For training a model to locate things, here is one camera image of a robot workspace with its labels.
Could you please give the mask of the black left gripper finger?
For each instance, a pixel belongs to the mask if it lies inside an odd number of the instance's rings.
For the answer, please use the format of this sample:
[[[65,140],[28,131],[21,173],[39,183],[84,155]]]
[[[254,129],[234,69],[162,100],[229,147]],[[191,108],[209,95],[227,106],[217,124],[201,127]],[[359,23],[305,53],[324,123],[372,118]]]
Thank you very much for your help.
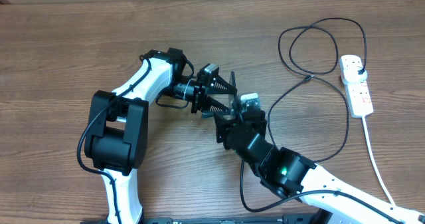
[[[211,83],[208,85],[208,95],[213,94],[229,94],[235,95],[237,93],[236,87],[225,81],[221,76],[212,78]]]
[[[214,98],[207,96],[201,108],[201,118],[212,118],[215,114],[218,115],[229,115],[230,108],[215,100]]]

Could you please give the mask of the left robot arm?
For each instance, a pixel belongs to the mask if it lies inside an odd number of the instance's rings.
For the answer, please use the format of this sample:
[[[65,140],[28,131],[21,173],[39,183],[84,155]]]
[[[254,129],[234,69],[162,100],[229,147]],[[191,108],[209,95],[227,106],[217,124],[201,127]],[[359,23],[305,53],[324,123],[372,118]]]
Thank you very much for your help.
[[[104,181],[109,213],[103,223],[142,223],[137,172],[147,149],[149,106],[162,96],[182,100],[203,118],[228,114],[215,94],[237,93],[235,84],[208,63],[200,71],[183,73],[193,64],[180,49],[150,50],[139,56],[140,69],[111,92],[99,90],[91,101],[88,124],[77,146],[80,167]]]

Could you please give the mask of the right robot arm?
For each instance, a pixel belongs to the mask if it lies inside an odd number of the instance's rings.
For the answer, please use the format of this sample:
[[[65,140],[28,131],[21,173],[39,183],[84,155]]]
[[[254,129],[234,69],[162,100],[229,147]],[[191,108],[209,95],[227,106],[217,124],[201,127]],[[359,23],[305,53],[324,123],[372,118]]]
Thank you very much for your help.
[[[423,223],[424,214],[391,205],[338,179],[323,166],[265,139],[266,117],[256,93],[239,96],[230,78],[230,119],[217,114],[216,139],[248,164],[260,183],[279,197],[324,210],[326,223]]]

